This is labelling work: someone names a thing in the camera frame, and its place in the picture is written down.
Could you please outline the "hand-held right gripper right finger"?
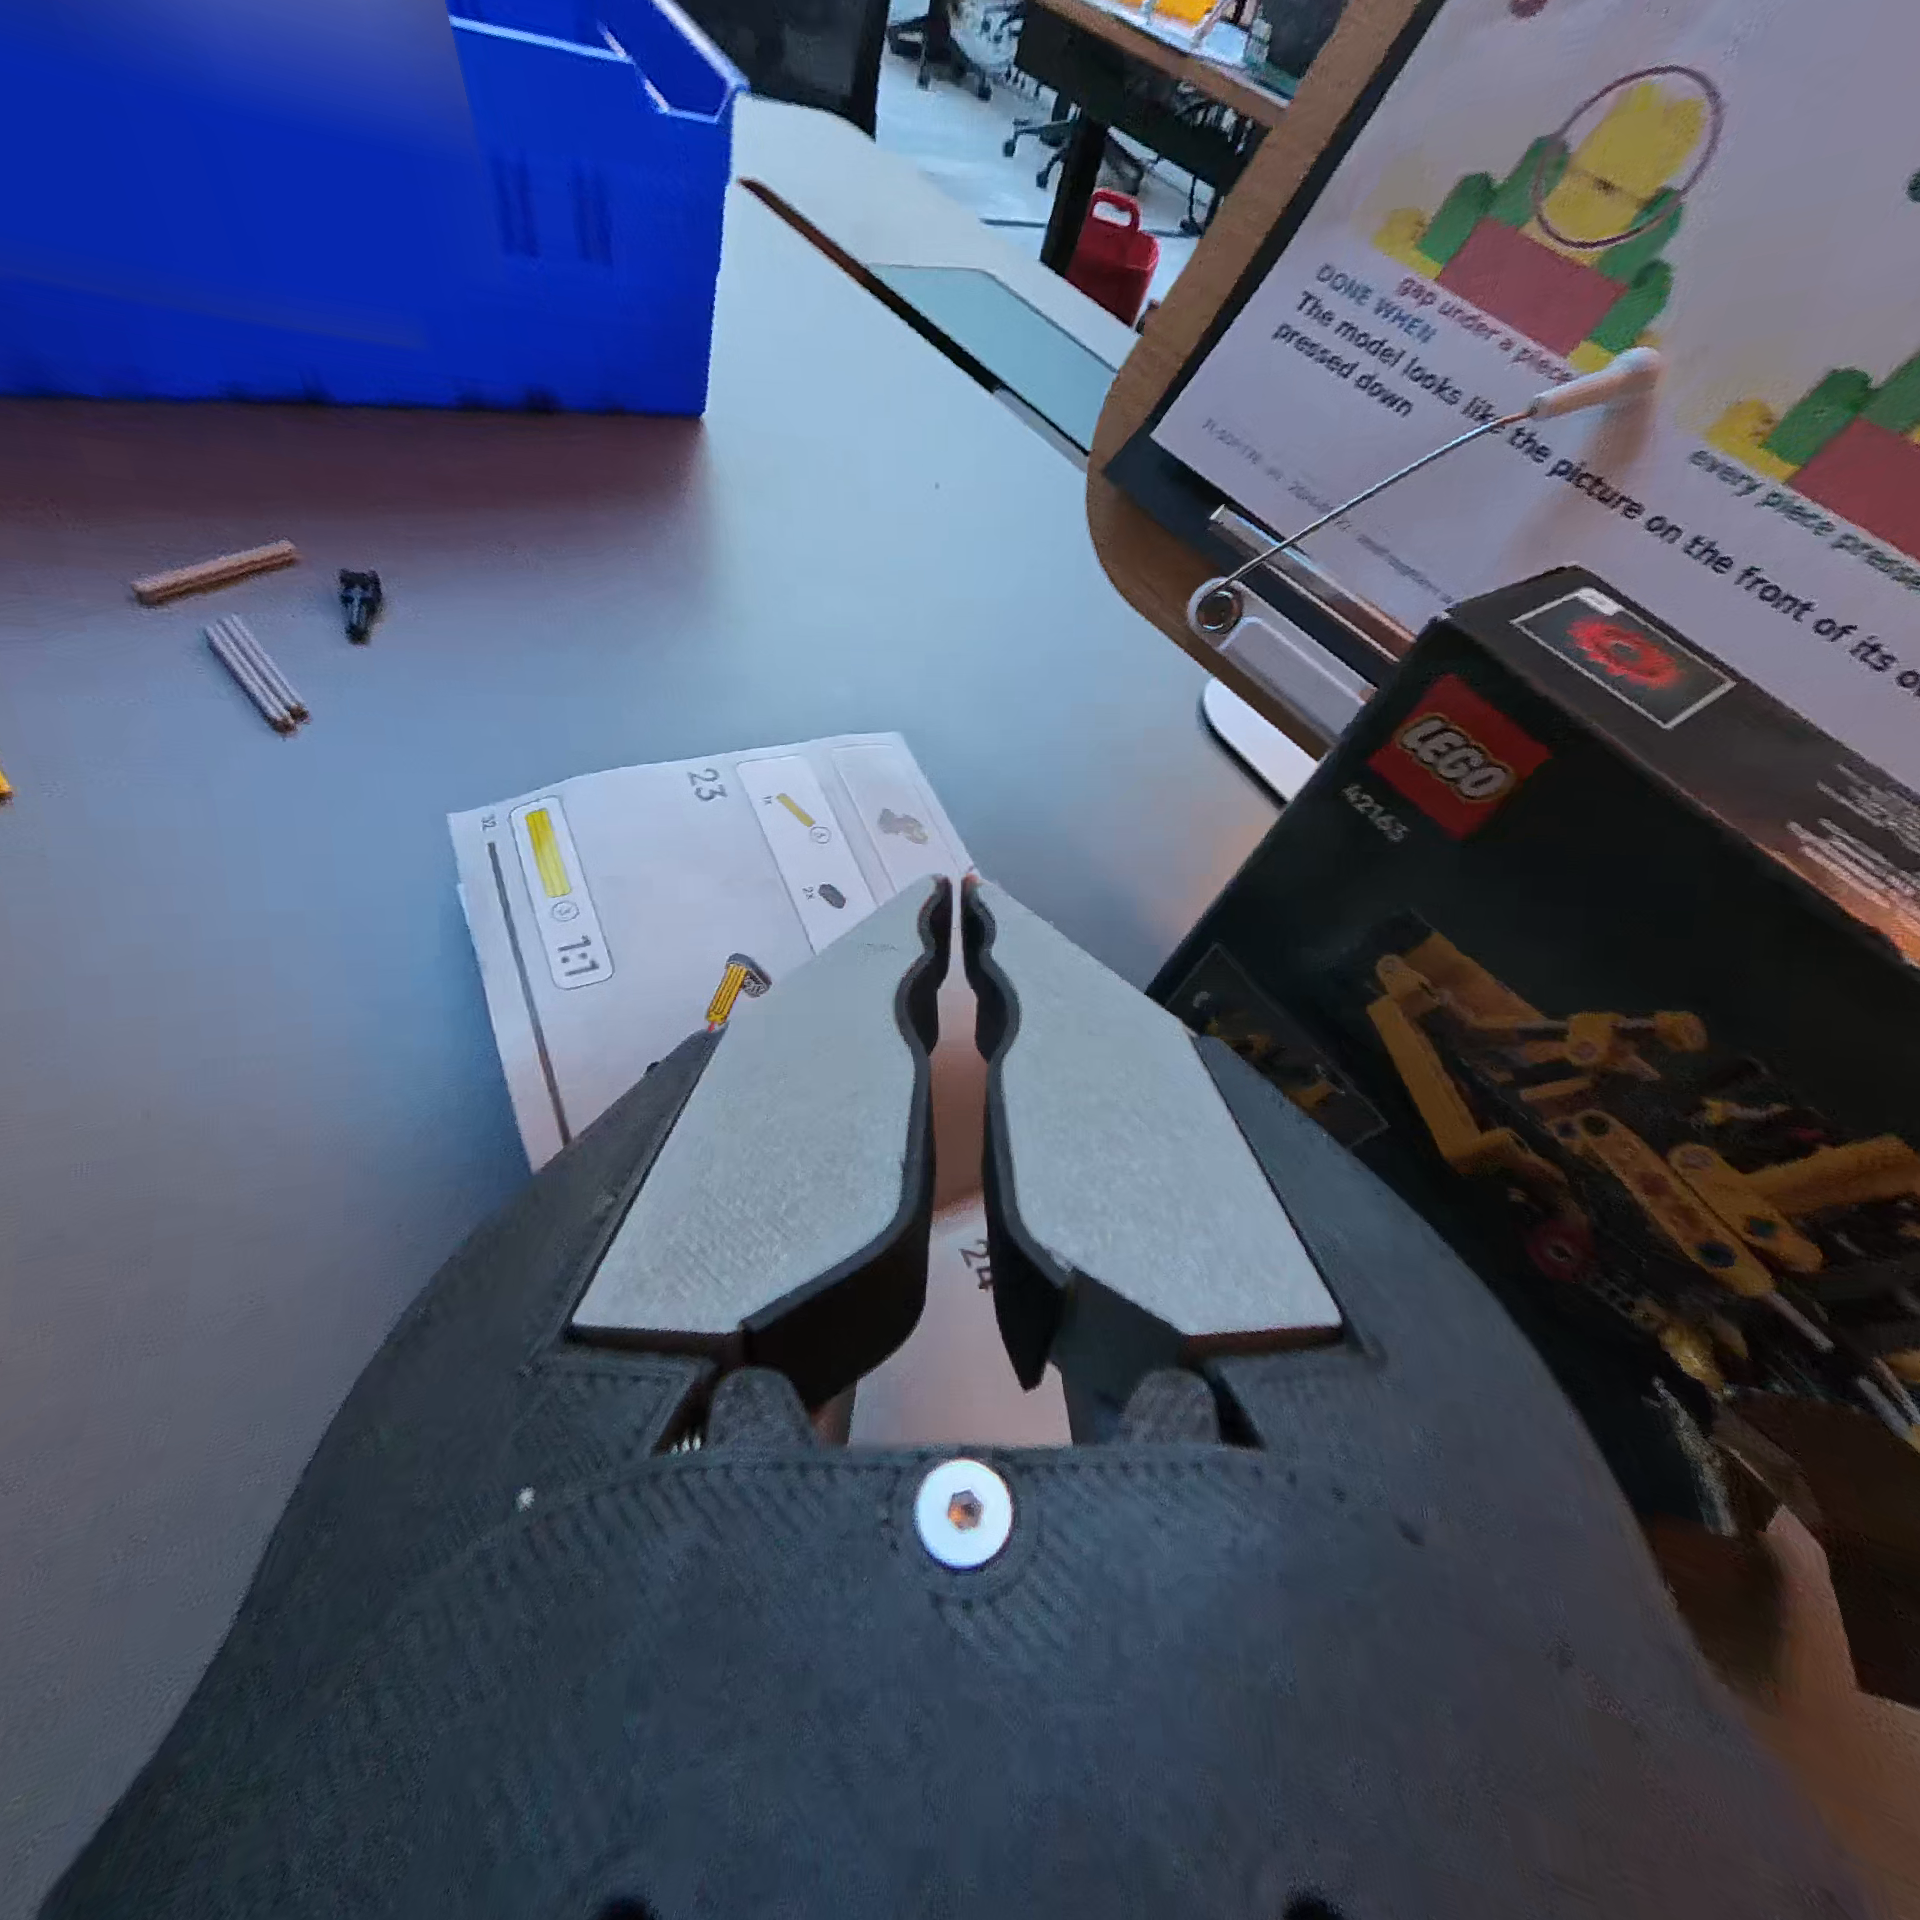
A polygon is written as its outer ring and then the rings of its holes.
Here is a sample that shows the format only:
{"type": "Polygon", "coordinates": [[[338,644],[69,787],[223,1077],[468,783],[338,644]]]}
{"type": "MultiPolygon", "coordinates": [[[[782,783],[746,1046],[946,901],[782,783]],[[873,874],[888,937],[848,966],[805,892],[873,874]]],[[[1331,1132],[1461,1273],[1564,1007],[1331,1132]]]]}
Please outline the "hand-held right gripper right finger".
{"type": "Polygon", "coordinates": [[[1186,1022],[997,883],[964,878],[956,932],[1018,1384],[1057,1373],[1092,1447],[1151,1373],[1331,1345],[1331,1286],[1186,1022]]]}

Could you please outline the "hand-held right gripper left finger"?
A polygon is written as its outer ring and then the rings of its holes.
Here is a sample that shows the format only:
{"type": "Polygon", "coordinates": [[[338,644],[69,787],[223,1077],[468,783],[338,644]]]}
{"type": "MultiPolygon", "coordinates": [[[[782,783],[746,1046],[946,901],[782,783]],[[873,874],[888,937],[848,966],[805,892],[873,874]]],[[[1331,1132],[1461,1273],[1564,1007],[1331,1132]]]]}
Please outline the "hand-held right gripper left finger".
{"type": "Polygon", "coordinates": [[[820,1408],[924,1315],[950,878],[921,878],[715,1038],[571,1305],[571,1336],[820,1408]]]}

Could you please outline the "blue plastic storage bin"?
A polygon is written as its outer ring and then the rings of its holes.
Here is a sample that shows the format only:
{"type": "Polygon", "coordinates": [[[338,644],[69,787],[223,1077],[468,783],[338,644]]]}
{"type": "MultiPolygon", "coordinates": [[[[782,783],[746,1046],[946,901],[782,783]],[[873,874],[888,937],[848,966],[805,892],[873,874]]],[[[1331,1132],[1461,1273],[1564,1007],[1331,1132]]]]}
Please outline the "blue plastic storage bin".
{"type": "Polygon", "coordinates": [[[3,396],[691,418],[741,90],[676,4],[3,4],[3,396]]]}

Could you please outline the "lego instruction booklet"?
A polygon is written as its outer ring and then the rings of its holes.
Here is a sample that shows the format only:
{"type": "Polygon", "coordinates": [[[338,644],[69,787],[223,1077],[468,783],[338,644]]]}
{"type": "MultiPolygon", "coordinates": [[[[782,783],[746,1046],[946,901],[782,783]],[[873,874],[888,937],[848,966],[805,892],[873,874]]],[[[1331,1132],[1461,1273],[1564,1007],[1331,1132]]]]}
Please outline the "lego instruction booklet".
{"type": "MultiPolygon", "coordinates": [[[[541,783],[449,814],[459,892],[525,1161],[541,1168],[675,1046],[732,1022],[896,891],[972,854],[901,735],[752,747],[541,783]]],[[[984,1062],[960,963],[931,1053],[934,1214],[916,1334],[853,1398],[854,1441],[1061,1447],[992,1310],[984,1062]]]]}

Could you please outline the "black lego set box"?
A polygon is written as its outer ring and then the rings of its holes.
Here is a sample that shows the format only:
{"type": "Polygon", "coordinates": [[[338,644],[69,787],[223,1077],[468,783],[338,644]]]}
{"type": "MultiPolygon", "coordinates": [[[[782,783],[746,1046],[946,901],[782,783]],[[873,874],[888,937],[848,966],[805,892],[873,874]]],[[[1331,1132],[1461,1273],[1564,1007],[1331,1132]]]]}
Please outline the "black lego set box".
{"type": "Polygon", "coordinates": [[[1435,617],[1151,995],[1397,1190],[1647,1523],[1917,1704],[1917,792],[1557,569],[1435,617]]]}

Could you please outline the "thin grey lego axle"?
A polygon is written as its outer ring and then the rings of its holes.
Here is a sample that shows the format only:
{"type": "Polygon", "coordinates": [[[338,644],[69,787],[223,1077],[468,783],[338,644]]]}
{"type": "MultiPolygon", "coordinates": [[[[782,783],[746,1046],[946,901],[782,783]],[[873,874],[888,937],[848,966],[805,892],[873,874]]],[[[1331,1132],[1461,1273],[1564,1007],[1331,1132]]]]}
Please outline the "thin grey lego axle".
{"type": "Polygon", "coordinates": [[[261,578],[261,576],[274,576],[274,570],[285,570],[285,569],[294,569],[300,565],[300,543],[294,542],[265,542],[265,543],[247,543],[247,549],[229,549],[229,554],[221,554],[221,557],[208,557],[208,559],[194,559],[194,565],[173,565],[173,569],[164,569],[164,570],[150,570],[150,576],[136,576],[130,583],[132,591],[132,603],[136,604],[170,604],[170,603],[181,603],[181,596],[199,596],[199,594],[213,594],[213,591],[228,591],[228,586],[239,586],[247,578],[261,578]]]}

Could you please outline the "metal document stand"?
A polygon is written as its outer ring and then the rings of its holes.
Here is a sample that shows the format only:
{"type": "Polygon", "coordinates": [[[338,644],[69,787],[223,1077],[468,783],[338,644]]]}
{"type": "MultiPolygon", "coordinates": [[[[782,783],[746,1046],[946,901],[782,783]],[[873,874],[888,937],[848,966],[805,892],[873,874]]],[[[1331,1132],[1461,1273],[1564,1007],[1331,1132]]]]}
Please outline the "metal document stand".
{"type": "Polygon", "coordinates": [[[1407,620],[1377,608],[1307,554],[1358,497],[1323,508],[1295,536],[1223,502],[1201,530],[1204,576],[1186,596],[1186,636],[1219,680],[1276,735],[1331,747],[1415,644],[1407,620]]]}

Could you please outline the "red bag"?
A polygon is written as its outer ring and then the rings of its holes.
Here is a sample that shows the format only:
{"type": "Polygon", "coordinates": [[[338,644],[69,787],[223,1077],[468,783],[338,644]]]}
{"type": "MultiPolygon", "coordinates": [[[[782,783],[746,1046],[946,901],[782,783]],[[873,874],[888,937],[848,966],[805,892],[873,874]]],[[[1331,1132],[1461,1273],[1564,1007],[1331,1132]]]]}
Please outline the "red bag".
{"type": "Polygon", "coordinates": [[[1095,190],[1065,267],[1066,285],[1132,329],[1139,325],[1153,271],[1160,238],[1143,225],[1139,199],[1095,190]]]}

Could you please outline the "black office chair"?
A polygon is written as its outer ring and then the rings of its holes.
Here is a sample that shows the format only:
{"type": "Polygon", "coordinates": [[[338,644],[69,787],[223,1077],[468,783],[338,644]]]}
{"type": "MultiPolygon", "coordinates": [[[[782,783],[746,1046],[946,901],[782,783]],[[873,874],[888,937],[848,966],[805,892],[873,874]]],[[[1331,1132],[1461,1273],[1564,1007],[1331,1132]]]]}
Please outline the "black office chair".
{"type": "MultiPolygon", "coordinates": [[[[998,141],[998,153],[1002,158],[1018,158],[1026,148],[1035,148],[1035,153],[1036,153],[1035,190],[1049,191],[1057,185],[1057,175],[1061,175],[1061,167],[1066,158],[1066,148],[1070,148],[1070,141],[1078,131],[1078,119],[1084,119],[1084,108],[1066,107],[1066,99],[1057,94],[1049,118],[1018,118],[1018,119],[1011,119],[1011,128],[998,141]]],[[[1114,131],[1098,137],[1095,179],[1114,161],[1114,153],[1117,153],[1117,175],[1132,179],[1137,175],[1132,151],[1128,148],[1114,148],[1114,131]]]]}
{"type": "Polygon", "coordinates": [[[916,88],[954,78],[989,103],[1002,69],[989,33],[992,12],[997,4],[887,4],[882,47],[910,59],[916,88]]]}

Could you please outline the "black background desk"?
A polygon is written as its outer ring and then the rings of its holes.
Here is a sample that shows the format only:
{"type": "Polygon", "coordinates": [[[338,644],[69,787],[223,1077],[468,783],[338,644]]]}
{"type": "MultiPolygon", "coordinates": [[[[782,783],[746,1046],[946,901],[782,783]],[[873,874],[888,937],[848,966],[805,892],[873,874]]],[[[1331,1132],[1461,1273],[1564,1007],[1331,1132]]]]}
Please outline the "black background desk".
{"type": "Polygon", "coordinates": [[[1066,271],[1110,137],[1223,198],[1283,119],[1295,84],[1176,47],[1103,4],[1026,4],[1013,64],[1066,107],[1041,264],[1066,271]]]}

